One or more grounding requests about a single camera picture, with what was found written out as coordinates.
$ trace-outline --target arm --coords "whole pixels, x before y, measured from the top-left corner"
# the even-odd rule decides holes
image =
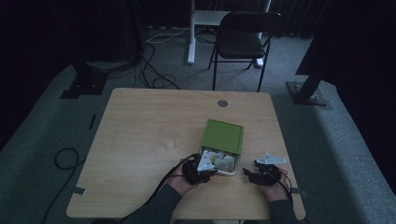
[[[122,224],[170,223],[178,202],[188,191],[197,187],[190,185],[182,175],[180,165],[150,203],[136,209]]]
[[[280,168],[279,171],[283,173],[280,178],[280,182],[284,186],[288,187],[288,184],[286,183],[286,174],[288,172]],[[289,201],[288,193],[279,183],[275,183],[273,186],[259,186],[259,188],[268,200],[271,223],[298,223],[291,202]]]

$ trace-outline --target sleeve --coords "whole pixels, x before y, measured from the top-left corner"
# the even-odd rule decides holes
[[[165,184],[148,205],[143,205],[125,218],[122,224],[163,224],[170,223],[173,211],[181,200],[181,195]]]
[[[288,200],[279,200],[269,203],[272,224],[298,223],[293,207]]]

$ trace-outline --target table top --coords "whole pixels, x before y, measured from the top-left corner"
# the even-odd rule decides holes
[[[77,183],[85,193],[73,194],[67,215],[129,215],[180,159],[199,151],[208,119],[244,126],[241,161],[235,175],[212,176],[185,195],[173,218],[269,219],[265,197],[248,182],[242,167],[255,172],[253,161],[271,153],[287,160],[278,166],[297,187],[271,96],[146,89],[112,92]],[[293,200],[297,218],[304,218],[301,196],[293,194]]]

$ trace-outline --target chair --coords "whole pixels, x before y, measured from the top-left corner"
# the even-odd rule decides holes
[[[212,91],[216,88],[218,63],[250,63],[246,68],[248,70],[256,59],[263,58],[262,73],[257,89],[260,91],[271,38],[278,31],[281,23],[281,15],[274,12],[235,11],[225,15],[220,22],[215,46],[207,67],[210,69],[211,64],[215,64]],[[261,33],[268,36],[263,43]],[[219,61],[219,56],[228,61]],[[236,61],[235,59],[249,59],[249,61]]]

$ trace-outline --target black stand base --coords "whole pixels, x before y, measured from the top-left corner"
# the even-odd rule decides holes
[[[304,98],[300,94],[300,89],[304,85],[303,82],[286,82],[290,95],[295,105],[318,105],[321,109],[331,110],[329,101],[323,99],[319,89],[316,89],[314,94],[309,98]]]
[[[82,85],[77,75],[69,90],[62,93],[61,99],[77,99],[80,95],[101,95],[107,78],[108,73],[94,73],[92,81]]]

